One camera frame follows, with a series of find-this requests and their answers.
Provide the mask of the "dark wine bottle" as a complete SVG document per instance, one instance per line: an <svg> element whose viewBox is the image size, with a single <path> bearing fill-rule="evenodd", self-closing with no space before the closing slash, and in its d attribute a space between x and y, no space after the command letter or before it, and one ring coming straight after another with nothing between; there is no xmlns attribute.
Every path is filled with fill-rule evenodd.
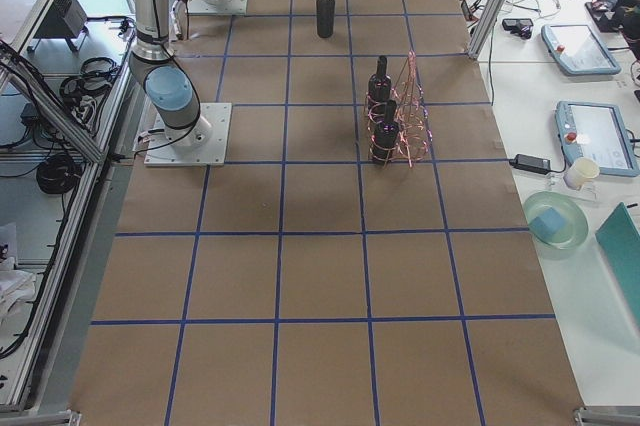
<svg viewBox="0 0 640 426"><path fill-rule="evenodd" d="M399 134L399 124L395 120L396 109L396 101L389 99L381 119L376 123L371 147L371 161L374 164L385 165L392 159Z"/></svg>
<svg viewBox="0 0 640 426"><path fill-rule="evenodd" d="M335 0L316 0L316 31L320 38L330 38L334 32Z"/></svg>

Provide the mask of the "teach pendant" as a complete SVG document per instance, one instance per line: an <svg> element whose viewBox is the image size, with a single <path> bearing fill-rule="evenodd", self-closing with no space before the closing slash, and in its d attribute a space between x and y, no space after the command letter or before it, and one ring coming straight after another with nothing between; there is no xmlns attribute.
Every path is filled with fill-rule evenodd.
<svg viewBox="0 0 640 426"><path fill-rule="evenodd" d="M638 177L639 166L619 107L614 104L559 101L555 121L563 156L593 160L600 173Z"/></svg>
<svg viewBox="0 0 640 426"><path fill-rule="evenodd" d="M617 60L587 24L546 24L540 32L551 57L567 75L616 75Z"/></svg>

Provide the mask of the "teal board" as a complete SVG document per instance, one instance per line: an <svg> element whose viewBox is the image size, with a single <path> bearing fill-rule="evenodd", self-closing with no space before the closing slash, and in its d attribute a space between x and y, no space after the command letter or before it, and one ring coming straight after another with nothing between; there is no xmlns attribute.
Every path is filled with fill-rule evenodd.
<svg viewBox="0 0 640 426"><path fill-rule="evenodd" d="M619 203L595 233L636 327L639 327L639 227Z"/></svg>

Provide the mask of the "dark wine bottle far slot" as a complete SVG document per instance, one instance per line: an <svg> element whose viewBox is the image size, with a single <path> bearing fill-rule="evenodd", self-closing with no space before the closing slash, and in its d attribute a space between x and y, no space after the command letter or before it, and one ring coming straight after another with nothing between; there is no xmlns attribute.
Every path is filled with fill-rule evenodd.
<svg viewBox="0 0 640 426"><path fill-rule="evenodd" d="M368 81L367 110L371 117L384 114L390 94L391 78L387 75L387 57L381 55L377 59L376 72Z"/></svg>

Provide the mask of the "near teach pendant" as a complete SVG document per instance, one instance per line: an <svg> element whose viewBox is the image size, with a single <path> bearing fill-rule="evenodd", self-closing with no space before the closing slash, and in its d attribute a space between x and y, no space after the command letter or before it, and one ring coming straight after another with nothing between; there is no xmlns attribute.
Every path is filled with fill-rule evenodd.
<svg viewBox="0 0 640 426"><path fill-rule="evenodd" d="M639 166L619 107L614 104L559 101L555 121L563 156L593 160L600 173L638 177Z"/></svg>

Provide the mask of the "brown paper table mat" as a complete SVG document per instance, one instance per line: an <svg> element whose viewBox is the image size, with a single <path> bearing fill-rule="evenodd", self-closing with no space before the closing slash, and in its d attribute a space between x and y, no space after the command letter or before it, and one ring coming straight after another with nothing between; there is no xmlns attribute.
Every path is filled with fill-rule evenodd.
<svg viewBox="0 0 640 426"><path fill-rule="evenodd" d="M86 425L568 425L581 399L458 0L249 0L176 55L221 167L137 159L70 398ZM369 159L377 59L432 135Z"/></svg>

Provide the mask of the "grey control box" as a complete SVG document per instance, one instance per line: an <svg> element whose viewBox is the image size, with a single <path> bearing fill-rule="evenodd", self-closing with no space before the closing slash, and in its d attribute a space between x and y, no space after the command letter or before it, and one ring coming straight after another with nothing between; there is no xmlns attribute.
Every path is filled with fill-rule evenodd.
<svg viewBox="0 0 640 426"><path fill-rule="evenodd" d="M42 40L62 39L71 52L77 53L88 34L87 22L78 0L53 0L27 51L34 52Z"/></svg>

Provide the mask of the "green glass plate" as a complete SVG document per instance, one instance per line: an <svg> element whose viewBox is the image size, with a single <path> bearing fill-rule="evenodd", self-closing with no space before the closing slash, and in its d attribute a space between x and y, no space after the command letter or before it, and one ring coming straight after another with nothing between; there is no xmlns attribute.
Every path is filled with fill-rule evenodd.
<svg viewBox="0 0 640 426"><path fill-rule="evenodd" d="M541 191L523 203L529 231L540 242L559 250L582 245L589 233L582 209L568 196Z"/></svg>

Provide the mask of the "far teach pendant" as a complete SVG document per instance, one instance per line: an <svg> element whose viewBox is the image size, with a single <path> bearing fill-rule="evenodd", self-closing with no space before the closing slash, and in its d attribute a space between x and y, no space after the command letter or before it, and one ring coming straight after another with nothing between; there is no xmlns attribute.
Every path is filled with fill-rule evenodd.
<svg viewBox="0 0 640 426"><path fill-rule="evenodd" d="M567 75L616 75L617 60L587 24L546 24L540 32L551 57Z"/></svg>

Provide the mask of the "white paper cup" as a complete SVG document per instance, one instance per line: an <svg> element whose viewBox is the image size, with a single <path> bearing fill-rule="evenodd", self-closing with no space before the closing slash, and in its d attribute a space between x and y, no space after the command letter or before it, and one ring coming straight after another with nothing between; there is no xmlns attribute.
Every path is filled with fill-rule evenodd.
<svg viewBox="0 0 640 426"><path fill-rule="evenodd" d="M577 158L564 174L565 185L572 190L580 190L587 182L600 175L599 165L587 157Z"/></svg>

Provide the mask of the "black webcam device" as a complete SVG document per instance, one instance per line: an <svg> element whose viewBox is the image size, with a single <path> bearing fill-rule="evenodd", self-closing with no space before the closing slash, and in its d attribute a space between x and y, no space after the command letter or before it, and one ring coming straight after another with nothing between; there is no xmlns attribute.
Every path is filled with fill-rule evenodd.
<svg viewBox="0 0 640 426"><path fill-rule="evenodd" d="M502 28L522 39L530 39L533 32L533 21L530 18L504 18Z"/></svg>

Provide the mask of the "blue foam cube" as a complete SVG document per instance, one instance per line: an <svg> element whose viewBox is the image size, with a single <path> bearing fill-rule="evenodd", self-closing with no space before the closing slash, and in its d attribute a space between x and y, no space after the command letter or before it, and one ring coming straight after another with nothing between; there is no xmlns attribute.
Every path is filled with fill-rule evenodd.
<svg viewBox="0 0 640 426"><path fill-rule="evenodd" d="M564 237L567 220L553 207L538 211L529 222L529 229L543 242L554 242Z"/></svg>

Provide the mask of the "black power adapter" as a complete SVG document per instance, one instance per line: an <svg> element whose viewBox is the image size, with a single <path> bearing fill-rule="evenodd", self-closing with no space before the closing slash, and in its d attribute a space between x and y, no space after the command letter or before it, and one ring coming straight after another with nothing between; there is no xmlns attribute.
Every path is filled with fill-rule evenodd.
<svg viewBox="0 0 640 426"><path fill-rule="evenodd" d="M546 175L551 172L550 161L545 158L516 154L509 160L509 165L517 170Z"/></svg>

